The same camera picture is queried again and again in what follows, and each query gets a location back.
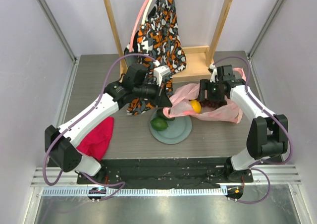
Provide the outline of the fake green avocado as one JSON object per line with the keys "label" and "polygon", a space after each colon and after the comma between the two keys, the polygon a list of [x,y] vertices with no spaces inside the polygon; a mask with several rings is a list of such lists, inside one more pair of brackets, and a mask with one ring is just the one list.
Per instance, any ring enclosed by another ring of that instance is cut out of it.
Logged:
{"label": "fake green avocado", "polygon": [[174,117],[168,118],[167,116],[165,116],[164,113],[163,113],[163,109],[158,109],[157,110],[157,116],[162,118],[162,119],[164,119],[164,120],[166,120],[166,121],[174,121],[175,120]]}

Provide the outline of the pink plastic bag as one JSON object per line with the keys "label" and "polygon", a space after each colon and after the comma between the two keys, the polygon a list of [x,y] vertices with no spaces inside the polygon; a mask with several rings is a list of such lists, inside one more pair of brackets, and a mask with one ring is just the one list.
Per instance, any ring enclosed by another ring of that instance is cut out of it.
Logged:
{"label": "pink plastic bag", "polygon": [[190,102],[198,97],[198,93],[198,83],[189,83],[181,86],[169,98],[172,107],[163,108],[163,114],[168,118],[189,115],[203,121],[226,121],[232,123],[239,123],[241,121],[243,116],[242,110],[229,98],[225,98],[226,105],[217,109],[206,106],[202,108],[200,113],[195,112]]}

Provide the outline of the fake green lime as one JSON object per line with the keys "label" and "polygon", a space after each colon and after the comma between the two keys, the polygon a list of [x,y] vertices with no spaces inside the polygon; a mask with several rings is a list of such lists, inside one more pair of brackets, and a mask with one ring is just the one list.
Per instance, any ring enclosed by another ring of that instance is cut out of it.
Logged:
{"label": "fake green lime", "polygon": [[155,117],[150,122],[151,127],[156,131],[164,131],[168,128],[168,123],[161,117]]}

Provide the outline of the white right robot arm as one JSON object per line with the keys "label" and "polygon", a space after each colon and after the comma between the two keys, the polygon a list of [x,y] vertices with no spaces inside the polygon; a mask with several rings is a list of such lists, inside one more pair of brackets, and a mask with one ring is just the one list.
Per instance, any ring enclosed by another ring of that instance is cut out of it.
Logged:
{"label": "white right robot arm", "polygon": [[209,68],[210,79],[199,83],[200,102],[224,103],[230,99],[251,122],[246,148],[228,158],[224,165],[224,177],[234,182],[258,162],[285,154],[288,150],[288,119],[277,115],[257,99],[244,79],[237,79],[231,65]]}

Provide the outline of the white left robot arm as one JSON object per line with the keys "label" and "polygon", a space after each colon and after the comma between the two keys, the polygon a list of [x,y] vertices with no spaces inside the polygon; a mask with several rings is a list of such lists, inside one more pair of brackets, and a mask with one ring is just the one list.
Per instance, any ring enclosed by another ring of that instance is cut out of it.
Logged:
{"label": "white left robot arm", "polygon": [[164,80],[171,74],[168,66],[154,69],[154,81],[145,82],[147,68],[142,64],[128,67],[123,78],[109,83],[88,107],[58,128],[50,125],[45,130],[46,157],[51,158],[63,172],[78,171],[88,175],[95,184],[102,183],[106,172],[92,156],[77,150],[80,142],[97,125],[131,103],[135,98],[150,101],[156,107],[170,107]]}

